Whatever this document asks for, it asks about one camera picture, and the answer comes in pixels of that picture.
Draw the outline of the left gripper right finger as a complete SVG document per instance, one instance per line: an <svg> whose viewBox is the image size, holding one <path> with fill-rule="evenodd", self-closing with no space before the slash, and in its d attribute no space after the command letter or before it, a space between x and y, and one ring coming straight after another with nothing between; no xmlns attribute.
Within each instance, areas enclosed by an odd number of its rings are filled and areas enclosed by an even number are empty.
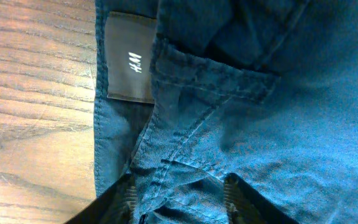
<svg viewBox="0 0 358 224"><path fill-rule="evenodd" d="M224 205L230 224L298 224L235 173L224 179Z"/></svg>

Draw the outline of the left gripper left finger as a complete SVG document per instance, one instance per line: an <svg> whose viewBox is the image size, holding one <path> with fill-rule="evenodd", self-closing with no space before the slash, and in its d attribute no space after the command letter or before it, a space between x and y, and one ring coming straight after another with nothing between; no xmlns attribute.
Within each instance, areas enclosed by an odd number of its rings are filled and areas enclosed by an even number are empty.
<svg viewBox="0 0 358 224"><path fill-rule="evenodd" d="M132 224L136 205L135 179L125 174L65 224Z"/></svg>

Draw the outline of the blue denim shorts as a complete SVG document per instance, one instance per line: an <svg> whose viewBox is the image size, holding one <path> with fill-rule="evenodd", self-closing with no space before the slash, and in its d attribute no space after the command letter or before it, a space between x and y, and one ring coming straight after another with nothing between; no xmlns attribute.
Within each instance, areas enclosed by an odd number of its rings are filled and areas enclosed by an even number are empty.
<svg viewBox="0 0 358 224"><path fill-rule="evenodd" d="M96 1L94 183L134 222L358 223L358 1Z"/></svg>

